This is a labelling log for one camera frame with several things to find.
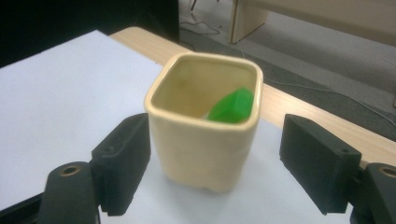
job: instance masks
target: square cup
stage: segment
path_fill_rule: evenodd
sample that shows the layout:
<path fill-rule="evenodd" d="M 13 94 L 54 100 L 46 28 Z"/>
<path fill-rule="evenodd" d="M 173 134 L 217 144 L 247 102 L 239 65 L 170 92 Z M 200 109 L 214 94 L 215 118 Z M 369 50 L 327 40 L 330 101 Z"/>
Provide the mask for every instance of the square cup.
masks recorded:
<path fill-rule="evenodd" d="M 253 94 L 240 123 L 205 119 L 222 98 L 240 88 Z M 196 188 L 225 192 L 237 183 L 250 151 L 262 101 L 262 70 L 248 60 L 206 54 L 174 56 L 145 99 L 149 127 L 164 173 Z"/>

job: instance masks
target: white paper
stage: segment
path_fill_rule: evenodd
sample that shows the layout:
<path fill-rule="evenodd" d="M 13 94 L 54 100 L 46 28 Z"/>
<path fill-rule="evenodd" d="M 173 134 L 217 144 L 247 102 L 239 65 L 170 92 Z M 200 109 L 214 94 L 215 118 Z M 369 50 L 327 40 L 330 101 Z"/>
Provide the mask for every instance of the white paper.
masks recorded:
<path fill-rule="evenodd" d="M 0 210 L 44 190 L 47 175 L 91 151 L 143 100 L 161 67 L 94 32 L 0 69 Z M 241 178 L 212 193 L 168 180 L 155 146 L 127 213 L 102 223 L 349 223 L 323 216 L 279 159 L 281 130 L 261 120 Z"/>
<path fill-rule="evenodd" d="M 0 69 L 0 210 L 44 190 L 143 100 L 162 67 L 93 32 Z"/>

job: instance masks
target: wooden table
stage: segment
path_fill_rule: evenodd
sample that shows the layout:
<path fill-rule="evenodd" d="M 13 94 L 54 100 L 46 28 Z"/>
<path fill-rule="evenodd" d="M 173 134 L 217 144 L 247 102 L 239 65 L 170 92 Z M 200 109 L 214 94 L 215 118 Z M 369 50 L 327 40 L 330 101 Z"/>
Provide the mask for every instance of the wooden table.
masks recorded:
<path fill-rule="evenodd" d="M 173 55 L 189 51 L 137 27 L 117 32 L 111 37 L 161 65 L 166 64 Z M 282 128 L 285 114 L 295 114 L 312 119 L 360 151 L 363 161 L 383 162 L 396 166 L 396 142 L 264 84 L 262 119 Z"/>

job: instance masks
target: green sponge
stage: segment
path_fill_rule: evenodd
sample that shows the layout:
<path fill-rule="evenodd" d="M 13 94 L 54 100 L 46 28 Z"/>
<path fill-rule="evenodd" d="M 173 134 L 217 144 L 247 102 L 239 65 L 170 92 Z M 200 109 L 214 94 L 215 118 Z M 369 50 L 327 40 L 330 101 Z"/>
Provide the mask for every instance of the green sponge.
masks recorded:
<path fill-rule="evenodd" d="M 253 93 L 241 88 L 222 98 L 209 111 L 208 120 L 239 123 L 248 119 L 253 105 Z"/>

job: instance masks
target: screw hole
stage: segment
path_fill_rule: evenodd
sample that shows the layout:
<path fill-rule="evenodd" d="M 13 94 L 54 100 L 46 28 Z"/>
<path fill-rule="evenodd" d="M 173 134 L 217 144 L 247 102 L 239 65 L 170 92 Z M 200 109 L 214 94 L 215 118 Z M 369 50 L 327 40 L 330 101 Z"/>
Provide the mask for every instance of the screw hole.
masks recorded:
<path fill-rule="evenodd" d="M 396 178 L 396 170 L 393 168 L 383 166 L 379 168 L 379 171 L 384 175 Z"/>
<path fill-rule="evenodd" d="M 75 175 L 81 170 L 79 166 L 68 166 L 61 171 L 61 176 L 70 176 L 70 175 Z"/>

